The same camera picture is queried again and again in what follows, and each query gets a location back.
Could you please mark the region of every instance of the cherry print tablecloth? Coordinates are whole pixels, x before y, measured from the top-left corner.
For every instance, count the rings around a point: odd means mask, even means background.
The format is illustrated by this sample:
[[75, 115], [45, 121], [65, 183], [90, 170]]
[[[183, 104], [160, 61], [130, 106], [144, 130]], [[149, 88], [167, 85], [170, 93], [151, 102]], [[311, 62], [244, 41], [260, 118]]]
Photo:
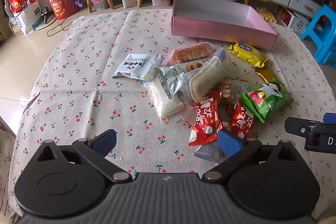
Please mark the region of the cherry print tablecloth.
[[[112, 79], [128, 53], [163, 53], [202, 39], [171, 35], [172, 10], [133, 10], [81, 17], [76, 20], [47, 60], [31, 92], [23, 114], [12, 157], [9, 196], [17, 178], [41, 142], [59, 145], [79, 138], [93, 138], [109, 128], [118, 132], [116, 147], [106, 157], [132, 173], [197, 172], [202, 175], [215, 164], [194, 157], [188, 147], [194, 118], [174, 124], [157, 117], [143, 85], [126, 77]], [[304, 139], [284, 130], [288, 116], [321, 121], [334, 112], [335, 98], [309, 51], [289, 29], [273, 24], [279, 36], [268, 64], [292, 94], [294, 103], [274, 113], [264, 124], [256, 124], [253, 135], [264, 144], [289, 139], [310, 166], [321, 186], [318, 216], [336, 202], [334, 155], [307, 152]], [[228, 43], [213, 42], [218, 48]], [[250, 88], [262, 84], [253, 68], [231, 54], [229, 76], [247, 79]]]

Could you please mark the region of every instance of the red package in bag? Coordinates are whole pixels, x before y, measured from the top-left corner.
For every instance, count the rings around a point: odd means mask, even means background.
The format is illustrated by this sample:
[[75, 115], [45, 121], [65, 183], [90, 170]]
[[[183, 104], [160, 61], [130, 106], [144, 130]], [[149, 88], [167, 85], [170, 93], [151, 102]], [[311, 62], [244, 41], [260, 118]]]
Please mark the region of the red package in bag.
[[189, 146], [202, 145], [217, 139], [217, 133], [223, 128], [218, 113], [221, 92], [214, 92], [204, 97], [196, 106], [196, 122], [191, 128]]
[[253, 113], [242, 103], [236, 105], [235, 113], [229, 123], [231, 133], [240, 137], [248, 138], [251, 133], [252, 126], [255, 122]]
[[10, 8], [13, 13], [18, 13], [27, 7], [28, 0], [10, 0]]

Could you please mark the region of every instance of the pink wrapper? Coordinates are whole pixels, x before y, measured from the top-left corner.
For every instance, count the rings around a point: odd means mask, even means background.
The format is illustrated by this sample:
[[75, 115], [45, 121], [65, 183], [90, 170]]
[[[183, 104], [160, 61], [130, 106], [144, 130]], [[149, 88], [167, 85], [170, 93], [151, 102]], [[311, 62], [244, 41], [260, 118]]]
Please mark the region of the pink wrapper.
[[212, 56], [216, 48], [210, 42], [201, 42], [191, 46], [174, 49], [162, 62], [162, 66], [174, 66], [184, 62]]

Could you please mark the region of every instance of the green snack package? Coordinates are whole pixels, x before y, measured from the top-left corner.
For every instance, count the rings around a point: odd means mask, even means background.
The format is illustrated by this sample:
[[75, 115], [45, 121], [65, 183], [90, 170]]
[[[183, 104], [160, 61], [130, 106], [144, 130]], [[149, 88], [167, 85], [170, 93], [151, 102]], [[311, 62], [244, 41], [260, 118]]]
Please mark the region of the green snack package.
[[290, 95], [277, 78], [249, 93], [243, 93], [241, 99], [260, 122], [265, 122], [276, 109], [291, 102]]

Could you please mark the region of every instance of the purple object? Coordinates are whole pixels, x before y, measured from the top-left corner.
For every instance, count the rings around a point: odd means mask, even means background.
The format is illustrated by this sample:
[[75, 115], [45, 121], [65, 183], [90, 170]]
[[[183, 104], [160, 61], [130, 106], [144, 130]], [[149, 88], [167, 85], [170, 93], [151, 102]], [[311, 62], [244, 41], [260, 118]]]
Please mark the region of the purple object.
[[174, 0], [172, 34], [271, 50], [278, 35], [250, 6], [228, 0]]

